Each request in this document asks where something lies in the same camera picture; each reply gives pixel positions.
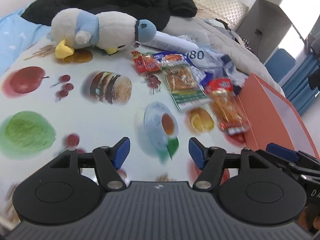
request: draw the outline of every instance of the pastry in plastic bag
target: pastry in plastic bag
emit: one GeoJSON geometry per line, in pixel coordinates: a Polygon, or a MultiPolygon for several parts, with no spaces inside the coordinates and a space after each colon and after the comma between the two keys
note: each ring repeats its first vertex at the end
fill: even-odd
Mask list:
{"type": "Polygon", "coordinates": [[[174,52],[159,52],[152,55],[143,55],[132,51],[133,61],[137,71],[141,73],[156,72],[169,67],[184,65],[189,66],[184,55],[174,52]]]}
{"type": "Polygon", "coordinates": [[[196,81],[190,66],[177,65],[165,70],[166,81],[179,111],[195,108],[210,102],[202,87],[196,81]]]}
{"type": "Polygon", "coordinates": [[[249,120],[235,101],[229,78],[211,80],[204,90],[212,99],[210,106],[223,131],[234,135],[250,128],[249,120]]]}

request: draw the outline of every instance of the stuffed toy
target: stuffed toy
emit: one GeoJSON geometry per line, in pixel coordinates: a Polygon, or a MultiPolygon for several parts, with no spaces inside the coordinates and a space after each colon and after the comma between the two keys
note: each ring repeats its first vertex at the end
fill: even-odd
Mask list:
{"type": "Polygon", "coordinates": [[[97,46],[111,55],[130,48],[136,41],[150,41],[156,35],[152,22],[115,11],[94,15],[69,8],[60,11],[52,19],[51,26],[52,37],[57,43],[57,58],[71,56],[75,49],[89,46],[97,46]]]}

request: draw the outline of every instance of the black jacket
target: black jacket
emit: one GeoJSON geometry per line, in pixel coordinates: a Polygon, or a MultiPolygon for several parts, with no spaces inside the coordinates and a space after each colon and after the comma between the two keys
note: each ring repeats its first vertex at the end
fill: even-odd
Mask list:
{"type": "Polygon", "coordinates": [[[93,14],[120,11],[138,20],[150,20],[158,30],[165,28],[171,15],[194,17],[197,12],[193,0],[37,0],[22,17],[36,24],[50,26],[53,17],[66,8],[79,8],[93,14]]]}

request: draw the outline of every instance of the burger print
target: burger print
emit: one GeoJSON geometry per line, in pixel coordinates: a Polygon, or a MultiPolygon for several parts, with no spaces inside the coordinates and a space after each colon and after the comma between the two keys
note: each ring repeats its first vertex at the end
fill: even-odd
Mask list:
{"type": "Polygon", "coordinates": [[[152,145],[167,152],[172,159],[179,147],[178,123],[170,110],[160,102],[149,104],[144,112],[144,128],[152,145]]]}
{"type": "Polygon", "coordinates": [[[103,71],[97,74],[90,86],[90,95],[101,102],[125,105],[132,91],[129,78],[113,72],[103,71]]]}

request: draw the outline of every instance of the plush toy beak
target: plush toy beak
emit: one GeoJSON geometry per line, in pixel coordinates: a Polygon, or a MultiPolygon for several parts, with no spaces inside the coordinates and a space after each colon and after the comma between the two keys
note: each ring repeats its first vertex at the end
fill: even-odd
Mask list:
{"type": "Polygon", "coordinates": [[[63,39],[59,42],[55,49],[56,58],[65,58],[73,55],[73,53],[75,52],[74,48],[67,46],[66,43],[66,39],[63,39]]]}
{"type": "Polygon", "coordinates": [[[111,54],[115,54],[118,51],[117,48],[110,48],[110,49],[106,49],[106,52],[111,55],[111,54]]]}

